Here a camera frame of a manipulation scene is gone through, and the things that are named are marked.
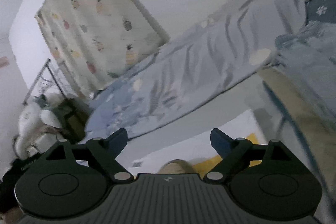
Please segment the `tan suede shoe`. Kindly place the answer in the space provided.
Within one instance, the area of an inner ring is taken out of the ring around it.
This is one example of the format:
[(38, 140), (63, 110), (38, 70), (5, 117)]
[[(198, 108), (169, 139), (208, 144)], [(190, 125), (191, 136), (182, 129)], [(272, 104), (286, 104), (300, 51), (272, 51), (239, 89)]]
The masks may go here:
[(189, 174), (195, 172), (193, 166), (187, 161), (175, 159), (164, 164), (158, 174)]

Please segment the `white stuffed bags pile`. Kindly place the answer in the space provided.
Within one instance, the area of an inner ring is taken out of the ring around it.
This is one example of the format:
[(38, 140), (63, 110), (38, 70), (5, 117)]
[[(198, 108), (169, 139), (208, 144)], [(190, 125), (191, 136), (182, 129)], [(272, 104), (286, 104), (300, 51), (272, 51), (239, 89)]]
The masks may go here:
[(60, 105), (53, 105), (44, 94), (34, 96), (19, 116), (14, 152), (21, 160), (45, 152), (64, 138), (65, 129), (66, 121)]

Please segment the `black metal rack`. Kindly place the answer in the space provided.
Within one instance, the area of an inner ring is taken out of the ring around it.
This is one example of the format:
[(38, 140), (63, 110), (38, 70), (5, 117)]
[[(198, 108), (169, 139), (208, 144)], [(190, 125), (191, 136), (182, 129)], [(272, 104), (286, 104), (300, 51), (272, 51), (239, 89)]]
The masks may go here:
[(58, 106), (65, 100), (79, 97), (67, 81), (62, 70), (55, 68), (49, 58), (38, 71), (23, 99), (22, 105), (26, 106), (35, 98), (40, 97), (45, 99), (51, 106)]

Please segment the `blue grey patterned duvet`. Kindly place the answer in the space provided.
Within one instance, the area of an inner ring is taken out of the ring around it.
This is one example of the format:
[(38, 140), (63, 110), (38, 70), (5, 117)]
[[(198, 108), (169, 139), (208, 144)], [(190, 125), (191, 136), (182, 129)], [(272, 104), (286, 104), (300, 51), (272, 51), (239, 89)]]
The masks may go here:
[(120, 128), (135, 138), (165, 126), (270, 61), (275, 40), (306, 22), (308, 0), (229, 0), (132, 67), (91, 103), (86, 138)]

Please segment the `pineapple print curtain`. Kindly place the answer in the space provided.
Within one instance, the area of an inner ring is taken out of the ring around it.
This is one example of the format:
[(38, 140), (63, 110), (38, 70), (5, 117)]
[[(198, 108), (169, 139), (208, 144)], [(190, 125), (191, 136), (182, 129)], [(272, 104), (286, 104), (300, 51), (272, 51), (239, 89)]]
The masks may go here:
[(80, 96), (104, 89), (167, 41), (139, 0), (45, 0), (35, 17)]

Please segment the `dark blue paw pillow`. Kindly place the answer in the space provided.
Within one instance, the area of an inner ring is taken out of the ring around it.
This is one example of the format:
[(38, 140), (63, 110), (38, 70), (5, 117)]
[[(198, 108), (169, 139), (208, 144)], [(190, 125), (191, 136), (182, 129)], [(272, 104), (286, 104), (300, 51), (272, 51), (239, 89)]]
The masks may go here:
[(336, 0), (310, 0), (306, 4), (307, 22), (335, 23)]

